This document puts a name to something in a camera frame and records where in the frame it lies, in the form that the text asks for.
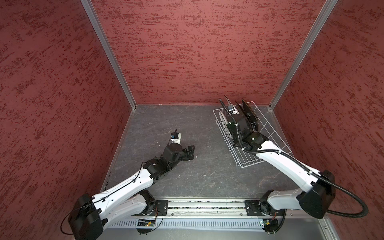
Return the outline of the white square plate black rim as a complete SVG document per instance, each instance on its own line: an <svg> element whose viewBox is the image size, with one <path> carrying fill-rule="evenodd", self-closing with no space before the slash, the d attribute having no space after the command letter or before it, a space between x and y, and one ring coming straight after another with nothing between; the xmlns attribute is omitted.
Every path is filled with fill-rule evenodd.
<svg viewBox="0 0 384 240"><path fill-rule="evenodd" d="M229 109L227 108L227 106L224 104L224 102L222 101L222 99L219 99L220 101L220 104L222 105L223 107L223 110L225 112L225 116L226 118L228 119L228 121L230 121L230 119L232 119L232 115L231 113L229 112Z"/></svg>

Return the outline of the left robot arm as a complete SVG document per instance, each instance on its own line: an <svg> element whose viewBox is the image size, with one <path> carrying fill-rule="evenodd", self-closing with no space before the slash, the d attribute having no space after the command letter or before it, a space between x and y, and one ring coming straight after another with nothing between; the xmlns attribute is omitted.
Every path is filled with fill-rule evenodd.
<svg viewBox="0 0 384 240"><path fill-rule="evenodd" d="M80 196L67 215L76 240L96 240L105 229L127 216L150 214L155 206L148 188L164 178L179 162L195 157L195 146L170 143L163 154L142 162L140 169L116 186L90 196Z"/></svg>

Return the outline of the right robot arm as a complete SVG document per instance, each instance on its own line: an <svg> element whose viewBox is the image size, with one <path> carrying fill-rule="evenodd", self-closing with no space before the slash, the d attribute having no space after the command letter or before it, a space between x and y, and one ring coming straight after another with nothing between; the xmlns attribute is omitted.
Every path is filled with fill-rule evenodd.
<svg viewBox="0 0 384 240"><path fill-rule="evenodd" d="M271 164L298 186L290 191L267 191L259 201L260 211L269 216L279 210L302 210L323 218L335 198L334 175L303 164L259 132L258 118L248 103L222 107L234 147Z"/></svg>

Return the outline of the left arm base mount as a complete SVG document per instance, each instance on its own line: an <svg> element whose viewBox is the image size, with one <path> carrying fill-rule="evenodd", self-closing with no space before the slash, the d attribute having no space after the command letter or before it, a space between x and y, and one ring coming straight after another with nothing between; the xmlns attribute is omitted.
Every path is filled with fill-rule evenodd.
<svg viewBox="0 0 384 240"><path fill-rule="evenodd" d="M144 209L141 216L156 216L157 214L166 216L168 211L168 200L154 200L150 202Z"/></svg>

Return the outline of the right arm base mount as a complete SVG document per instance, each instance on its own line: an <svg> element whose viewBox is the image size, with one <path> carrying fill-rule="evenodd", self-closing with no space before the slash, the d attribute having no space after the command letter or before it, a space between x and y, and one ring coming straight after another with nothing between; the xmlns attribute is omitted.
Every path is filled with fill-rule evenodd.
<svg viewBox="0 0 384 240"><path fill-rule="evenodd" d="M272 210L270 213L263 213L259 200L245 200L245 210L248 217L282 217L284 210Z"/></svg>

